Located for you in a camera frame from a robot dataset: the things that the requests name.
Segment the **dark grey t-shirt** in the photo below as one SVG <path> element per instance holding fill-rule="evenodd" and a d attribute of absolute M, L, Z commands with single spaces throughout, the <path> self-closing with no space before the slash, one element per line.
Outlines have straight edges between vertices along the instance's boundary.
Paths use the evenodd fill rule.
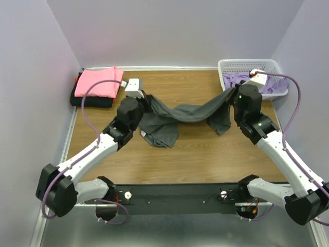
<path fill-rule="evenodd" d="M 228 98 L 232 91 L 233 88 L 227 89 L 203 105 L 180 104 L 172 109 L 154 95 L 148 95 L 151 112 L 143 115 L 139 132 L 151 146 L 158 148 L 174 146 L 180 122 L 195 124 L 205 120 L 213 131 L 222 135 L 231 127 Z"/>

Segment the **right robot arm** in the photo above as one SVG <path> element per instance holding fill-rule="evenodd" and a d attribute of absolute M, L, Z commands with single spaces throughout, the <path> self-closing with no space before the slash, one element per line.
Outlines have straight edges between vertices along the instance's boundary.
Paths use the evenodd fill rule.
<path fill-rule="evenodd" d="M 261 113 L 262 95 L 257 87 L 251 84 L 234 87 L 229 102 L 241 132 L 271 158 L 289 186 L 249 175 L 238 182 L 228 197 L 244 202 L 253 198 L 266 200 L 285 209 L 299 225 L 309 223 L 328 210 L 328 183 L 298 157 L 278 126 Z"/>

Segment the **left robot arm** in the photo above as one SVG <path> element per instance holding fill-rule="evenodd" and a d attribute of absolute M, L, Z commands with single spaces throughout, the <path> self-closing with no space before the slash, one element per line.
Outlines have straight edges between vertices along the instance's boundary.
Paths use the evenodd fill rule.
<path fill-rule="evenodd" d="M 54 166 L 46 165 L 39 178 L 36 197 L 42 202 L 45 218 L 49 208 L 54 216 L 68 214 L 78 203 L 99 199 L 109 203 L 114 197 L 111 182 L 107 178 L 96 178 L 81 182 L 81 179 L 97 164 L 119 151 L 133 137 L 143 114 L 150 109 L 150 103 L 143 90 L 126 91 L 126 97 L 117 109 L 117 115 L 89 146 L 74 157 Z"/>

